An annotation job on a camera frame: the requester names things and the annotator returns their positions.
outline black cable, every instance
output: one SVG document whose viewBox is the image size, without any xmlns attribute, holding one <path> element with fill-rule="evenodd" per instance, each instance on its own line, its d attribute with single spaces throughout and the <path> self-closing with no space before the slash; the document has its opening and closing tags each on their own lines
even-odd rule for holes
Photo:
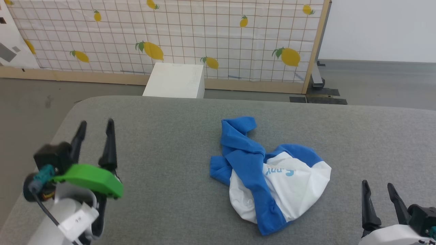
<svg viewBox="0 0 436 245">
<path fill-rule="evenodd" d="M 34 190 L 31 190 L 33 197 L 35 198 L 35 201 L 38 203 L 39 207 L 41 207 L 42 211 L 53 221 L 53 223 L 58 226 L 59 222 L 51 215 L 50 211 L 47 210 L 47 208 L 42 204 L 41 200 L 39 200 L 38 195 L 36 195 Z M 72 241 L 73 245 L 78 245 L 76 241 Z"/>
</svg>

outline gray fabric surface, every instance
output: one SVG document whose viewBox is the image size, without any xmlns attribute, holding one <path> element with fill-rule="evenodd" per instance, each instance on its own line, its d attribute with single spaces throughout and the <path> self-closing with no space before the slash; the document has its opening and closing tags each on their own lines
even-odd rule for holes
<svg viewBox="0 0 436 245">
<path fill-rule="evenodd" d="M 267 151 L 283 143 L 312 147 L 332 167 L 321 198 L 294 224 L 262 237 L 229 202 L 228 187 L 209 177 L 219 155 L 221 119 L 255 117 L 249 137 Z M 357 244 L 361 181 L 367 179 L 383 225 L 396 224 L 386 185 L 406 205 L 434 206 L 436 112 L 366 106 L 213 99 L 106 96 L 67 115 L 52 143 L 70 141 L 88 121 L 81 163 L 96 164 L 107 119 L 115 121 L 124 197 L 109 201 L 103 237 L 93 244 Z M 43 218 L 20 197 L 0 244 L 26 244 Z"/>
</svg>

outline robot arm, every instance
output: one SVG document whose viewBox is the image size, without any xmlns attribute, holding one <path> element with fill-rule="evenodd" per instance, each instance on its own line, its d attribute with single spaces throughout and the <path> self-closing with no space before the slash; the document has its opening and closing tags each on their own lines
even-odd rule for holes
<svg viewBox="0 0 436 245">
<path fill-rule="evenodd" d="M 27 201 L 37 202 L 47 217 L 31 237 L 29 245 L 89 245 L 102 235 L 107 198 L 117 199 L 123 195 L 123 184 L 116 175 L 113 120 L 109 119 L 107 124 L 100 167 L 78 164 L 85 132 L 86 122 L 83 121 L 71 144 L 45 145 L 34 156 L 39 173 L 26 178 L 23 194 Z M 54 205 L 48 211 L 42 201 L 50 198 L 54 199 Z M 61 227 L 65 228 L 63 222 L 85 209 L 93 214 L 91 223 L 78 237 L 67 239 L 61 231 Z"/>
<path fill-rule="evenodd" d="M 398 225 L 382 227 L 371 201 L 368 182 L 362 182 L 362 228 L 359 245 L 411 245 L 432 244 L 436 239 L 436 208 L 423 208 L 416 204 L 408 209 L 394 185 L 388 184 L 389 197 L 395 206 Z"/>
</svg>

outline green gripper part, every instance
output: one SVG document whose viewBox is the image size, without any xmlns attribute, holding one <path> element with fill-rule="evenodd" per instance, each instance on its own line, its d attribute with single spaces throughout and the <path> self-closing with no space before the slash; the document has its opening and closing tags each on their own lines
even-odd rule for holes
<svg viewBox="0 0 436 245">
<path fill-rule="evenodd" d="M 89 164 L 73 164 L 64 175 L 55 176 L 54 182 L 67 181 L 106 195 L 120 198 L 123 196 L 123 184 L 108 170 Z"/>
</svg>

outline wooden frame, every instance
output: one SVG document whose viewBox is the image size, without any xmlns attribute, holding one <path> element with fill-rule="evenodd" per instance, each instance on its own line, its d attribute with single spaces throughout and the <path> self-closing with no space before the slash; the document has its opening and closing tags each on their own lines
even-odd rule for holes
<svg viewBox="0 0 436 245">
<path fill-rule="evenodd" d="M 320 45 L 321 35 L 327 16 L 328 4 L 330 0 L 324 0 L 317 34 L 313 44 L 312 54 L 304 83 L 290 82 L 251 82 L 245 80 L 227 80 L 206 78 L 206 89 L 239 90 L 254 92 L 274 92 L 274 93 L 293 93 L 305 94 L 309 86 L 310 76 L 315 63 L 316 52 Z M 82 72 L 82 71 L 56 71 L 43 69 L 20 69 L 13 67 L 0 66 L 0 78 L 21 78 L 36 80 L 53 80 L 69 82 L 97 82 L 129 85 L 147 85 L 149 75 L 117 74 L 101 72 Z"/>
</svg>

